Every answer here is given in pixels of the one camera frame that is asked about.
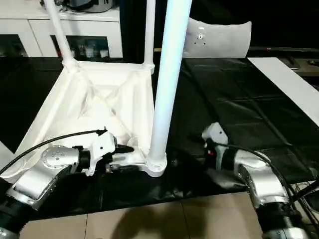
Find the white cabinet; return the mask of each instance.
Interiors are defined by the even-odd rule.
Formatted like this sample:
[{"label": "white cabinet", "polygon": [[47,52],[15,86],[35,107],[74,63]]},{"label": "white cabinet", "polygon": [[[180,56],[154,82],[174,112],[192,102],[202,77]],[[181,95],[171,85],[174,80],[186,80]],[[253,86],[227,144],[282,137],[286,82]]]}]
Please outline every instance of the white cabinet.
[{"label": "white cabinet", "polygon": [[[101,13],[64,11],[62,27],[78,60],[122,58],[120,10]],[[0,0],[1,56],[59,56],[54,30],[39,0]]]},{"label": "white cabinet", "polygon": [[[43,56],[59,56],[50,20],[29,20],[29,23]],[[61,24],[75,58],[123,57],[119,22],[62,20]]]},{"label": "white cabinet", "polygon": [[28,20],[0,19],[0,57],[4,56],[42,56]]}]

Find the shelf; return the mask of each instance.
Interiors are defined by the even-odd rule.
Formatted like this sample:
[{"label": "shelf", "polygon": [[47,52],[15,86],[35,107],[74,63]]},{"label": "shelf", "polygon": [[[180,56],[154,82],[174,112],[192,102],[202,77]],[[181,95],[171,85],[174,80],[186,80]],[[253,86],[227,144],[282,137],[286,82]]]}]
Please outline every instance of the shelf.
[{"label": "shelf", "polygon": [[[39,0],[0,0],[0,19],[49,19]],[[61,20],[120,21],[119,8],[103,13],[80,13],[66,11],[60,13]]]}]

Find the black table surface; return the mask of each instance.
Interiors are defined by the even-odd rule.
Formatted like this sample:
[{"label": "black table surface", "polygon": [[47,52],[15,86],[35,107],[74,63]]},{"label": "black table surface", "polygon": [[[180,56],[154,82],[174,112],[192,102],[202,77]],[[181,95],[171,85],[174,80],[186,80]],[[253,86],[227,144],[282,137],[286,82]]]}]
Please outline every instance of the black table surface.
[{"label": "black table surface", "polygon": [[[0,141],[12,151],[61,70],[58,58],[0,59]],[[193,136],[215,121],[230,143],[263,152],[290,183],[317,176],[319,128],[257,68],[247,59],[188,59],[179,76],[164,175],[151,178],[139,171],[71,175],[61,180],[36,218],[245,190],[233,175],[202,164],[203,145]]]}]

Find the white cylindrical tube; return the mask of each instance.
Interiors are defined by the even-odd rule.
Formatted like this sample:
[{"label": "white cylindrical tube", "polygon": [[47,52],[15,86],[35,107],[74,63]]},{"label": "white cylindrical tube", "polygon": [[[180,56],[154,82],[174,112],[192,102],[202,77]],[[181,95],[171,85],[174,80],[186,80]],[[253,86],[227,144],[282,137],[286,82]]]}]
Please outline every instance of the white cylindrical tube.
[{"label": "white cylindrical tube", "polygon": [[66,36],[62,30],[62,25],[60,22],[60,18],[58,15],[58,11],[56,9],[56,5],[54,3],[54,0],[44,0],[45,8],[49,13],[51,22],[53,24],[54,30],[55,30],[55,36],[56,40],[59,44],[59,48],[62,53],[63,61],[64,63],[72,62],[73,56],[71,53],[70,46],[68,44],[68,41],[66,39]]},{"label": "white cylindrical tube", "polygon": [[144,65],[154,69],[154,28],[155,28],[156,0],[148,0],[146,6],[146,26],[145,26],[145,51]]},{"label": "white cylindrical tube", "polygon": [[192,0],[168,0],[148,167],[166,164],[165,150]]}]

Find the cable connector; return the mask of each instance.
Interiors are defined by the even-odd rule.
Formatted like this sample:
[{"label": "cable connector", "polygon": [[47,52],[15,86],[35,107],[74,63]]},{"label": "cable connector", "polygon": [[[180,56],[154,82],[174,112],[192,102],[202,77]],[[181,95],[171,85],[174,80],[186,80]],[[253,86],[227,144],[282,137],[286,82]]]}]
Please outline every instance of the cable connector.
[{"label": "cable connector", "polygon": [[104,129],[98,129],[96,130],[96,133],[98,134],[98,136],[101,136],[102,134],[106,133],[108,130],[106,129],[106,127],[104,127]]}]

